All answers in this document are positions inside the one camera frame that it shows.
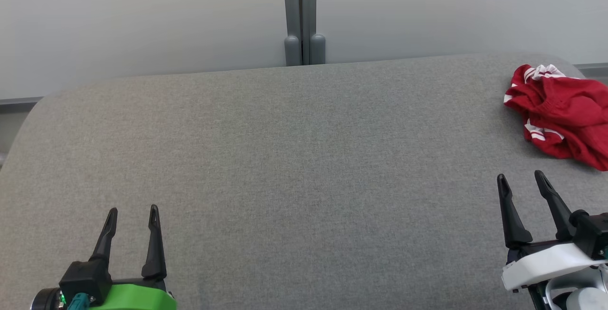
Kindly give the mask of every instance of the red cloth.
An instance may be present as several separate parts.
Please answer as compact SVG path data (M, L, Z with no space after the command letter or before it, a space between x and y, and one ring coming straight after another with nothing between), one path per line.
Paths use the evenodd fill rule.
M608 87L569 78L552 64L519 67L504 105L522 115L523 136L551 156L608 171Z

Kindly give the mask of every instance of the gray vertical frame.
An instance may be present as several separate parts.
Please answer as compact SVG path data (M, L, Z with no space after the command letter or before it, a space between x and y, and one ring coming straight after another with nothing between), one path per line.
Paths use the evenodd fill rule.
M302 0L302 64L325 63L325 37L317 33L317 0Z
M302 65L302 31L300 28L300 0L285 0L287 37L285 38L285 62L287 66Z

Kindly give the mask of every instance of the white partition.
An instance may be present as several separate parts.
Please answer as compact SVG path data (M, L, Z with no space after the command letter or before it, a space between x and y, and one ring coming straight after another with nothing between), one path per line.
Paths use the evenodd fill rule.
M285 65L285 0L0 0L0 100Z
M328 63L526 51L608 62L608 0L317 0Z

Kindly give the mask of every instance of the gray fabric surface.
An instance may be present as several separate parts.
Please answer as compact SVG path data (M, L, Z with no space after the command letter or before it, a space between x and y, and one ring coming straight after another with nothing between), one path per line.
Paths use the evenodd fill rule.
M572 209L608 179L545 156L503 106L535 54L146 76L44 98L0 172L0 303L23 309L89 257L136 277L158 204L180 309L532 309L502 287L495 178L550 239L541 169Z

